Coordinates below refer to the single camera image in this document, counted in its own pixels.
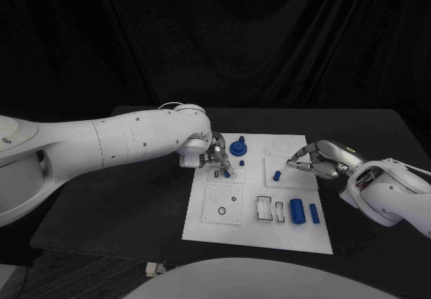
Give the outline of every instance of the blue object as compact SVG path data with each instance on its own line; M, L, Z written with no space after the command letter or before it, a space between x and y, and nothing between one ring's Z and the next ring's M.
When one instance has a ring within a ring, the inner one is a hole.
M302 200L300 198L289 200L289 212L291 212L291 221L295 224L302 224L307 222Z
M246 153L246 144L243 136L239 137L239 140L236 142L232 142L229 150L230 154L236 157L242 156Z
M275 181L275 182L279 181L279 176L281 176L281 172L279 172L279 171L275 171L275 174L274 174L274 181Z
M313 217L313 223L320 223L318 221L318 215L317 215L317 209L315 209L315 205L310 204L310 212L311 212L311 217Z

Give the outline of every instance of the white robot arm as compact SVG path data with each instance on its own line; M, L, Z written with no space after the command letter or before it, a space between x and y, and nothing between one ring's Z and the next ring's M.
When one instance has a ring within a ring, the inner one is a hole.
M0 116L0 227L23 217L75 176L174 151L181 167L220 162L229 171L225 141L196 105L65 123Z
M297 162L307 153L311 163ZM334 141L320 140L298 150L287 165L324 179L347 175L341 199L375 222L389 227L405 219L431 238L431 185L405 164L392 159L367 162L353 149Z

